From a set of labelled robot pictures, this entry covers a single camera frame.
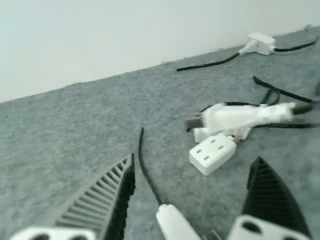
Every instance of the white cord connector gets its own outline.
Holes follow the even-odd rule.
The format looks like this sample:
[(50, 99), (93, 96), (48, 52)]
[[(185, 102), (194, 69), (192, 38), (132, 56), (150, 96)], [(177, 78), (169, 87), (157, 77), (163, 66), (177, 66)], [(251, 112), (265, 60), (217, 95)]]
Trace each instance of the white cord connector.
[(201, 240), (182, 213), (172, 204), (162, 204), (155, 214), (165, 240)]
[(291, 121), (294, 118), (292, 109), (295, 103), (280, 103), (271, 106), (257, 107), (226, 106), (216, 104), (201, 115), (203, 127), (211, 136), (229, 129), (253, 128), (256, 125)]
[(276, 40), (273, 37), (254, 32), (249, 35), (249, 39), (249, 42), (238, 51), (240, 55), (248, 53), (270, 55), (275, 49)]
[(189, 160), (203, 175), (208, 176), (227, 162), (236, 152), (231, 136), (219, 133), (210, 136), (189, 151)]

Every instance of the white power outlet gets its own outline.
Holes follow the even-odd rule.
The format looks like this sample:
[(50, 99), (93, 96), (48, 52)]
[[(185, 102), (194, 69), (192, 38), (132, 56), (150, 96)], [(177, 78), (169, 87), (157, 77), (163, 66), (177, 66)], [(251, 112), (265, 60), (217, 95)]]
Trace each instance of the white power outlet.
[(256, 52), (262, 55), (270, 55), (275, 47), (276, 40), (273, 37), (264, 35), (259, 32), (254, 32), (249, 35), (252, 43), (252, 52)]
[(203, 175), (208, 176), (227, 162), (237, 145), (230, 137), (219, 133), (210, 136), (189, 151), (189, 160)]

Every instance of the cable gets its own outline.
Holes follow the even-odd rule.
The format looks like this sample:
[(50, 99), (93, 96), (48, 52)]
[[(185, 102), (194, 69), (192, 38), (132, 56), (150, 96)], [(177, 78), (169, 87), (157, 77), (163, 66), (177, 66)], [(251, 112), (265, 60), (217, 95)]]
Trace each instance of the cable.
[(318, 127), (320, 127), (320, 124), (315, 123), (269, 123), (257, 125), (254, 128), (310, 129)]
[(263, 99), (261, 100), (260, 104), (267, 104), (267, 102), (268, 102), (271, 94), (272, 94), (272, 90), (271, 90), (271, 89), (268, 89), (268, 91), (266, 91)]
[(216, 61), (216, 62), (211, 62), (211, 63), (206, 63), (206, 64), (180, 67), (180, 68), (177, 68), (176, 71), (177, 72), (181, 72), (181, 71), (185, 71), (185, 70), (202, 69), (202, 68), (213, 67), (213, 66), (225, 64), (225, 63), (230, 62), (231, 60), (235, 59), (239, 55), (240, 55), (239, 52), (237, 52), (236, 54), (234, 54), (231, 57), (229, 57), (229, 58), (227, 58), (225, 60), (222, 60), (222, 61)]
[(259, 105), (257, 105), (257, 104), (242, 102), (242, 101), (225, 101), (224, 104), (226, 106), (247, 106), (247, 105), (250, 105), (250, 106), (259, 107)]
[(314, 44), (316, 44), (316, 42), (318, 41), (319, 37), (317, 36), (316, 39), (312, 42), (306, 43), (306, 44), (302, 44), (299, 46), (294, 46), (294, 47), (290, 47), (290, 48), (275, 48), (274, 51), (275, 52), (290, 52), (290, 51), (295, 51), (295, 50), (299, 50), (299, 49), (303, 49), (309, 46), (312, 46)]
[(300, 96), (300, 95), (297, 95), (297, 94), (294, 94), (292, 92), (289, 92), (289, 91), (286, 91), (286, 90), (283, 90), (283, 89), (280, 89), (280, 88), (277, 88), (273, 85), (271, 85), (270, 83), (267, 83), (265, 81), (262, 81), (261, 79), (257, 78), (256, 76), (253, 76), (252, 79), (254, 80), (254, 82), (260, 86), (263, 86), (263, 87), (267, 87), (269, 89), (272, 89), (272, 90), (277, 90), (280, 94), (283, 94), (283, 95), (286, 95), (288, 97), (291, 97), (293, 99), (297, 99), (297, 100), (300, 100), (300, 101), (303, 101), (305, 103), (314, 103), (315, 101), (313, 101), (312, 99), (310, 98), (307, 98), (307, 97), (304, 97), (304, 96)]
[(141, 128), (141, 132), (140, 132), (140, 137), (139, 137), (139, 145), (138, 145), (138, 158), (139, 158), (139, 162), (140, 162), (140, 166), (141, 166), (141, 170), (142, 170), (142, 173), (145, 177), (145, 179), (147, 180), (159, 206), (163, 204), (163, 201), (161, 200), (160, 198), (160, 195), (159, 193), (157, 192), (157, 189), (156, 189), (156, 186), (155, 184), (152, 182), (152, 179), (150, 178), (148, 172), (147, 172), (147, 169), (146, 169), (146, 166), (145, 166), (145, 163), (142, 159), (142, 142), (143, 142), (143, 138), (144, 138), (144, 132), (145, 132), (145, 129), (142, 127)]
[(266, 88), (268, 88), (268, 89), (270, 89), (270, 90), (272, 90), (272, 91), (274, 91), (276, 93), (275, 100), (272, 103), (270, 103), (269, 105), (275, 105), (275, 104), (277, 104), (279, 102), (279, 100), (280, 100), (280, 91), (279, 91), (278, 88), (276, 88), (275, 86), (273, 86), (273, 85), (271, 85), (271, 84), (269, 84), (269, 83), (267, 83), (265, 81), (262, 81), (262, 80), (258, 79), (256, 76), (253, 76), (252, 79), (254, 80), (254, 82), (256, 84), (258, 84), (260, 86), (263, 86), (263, 87), (266, 87)]

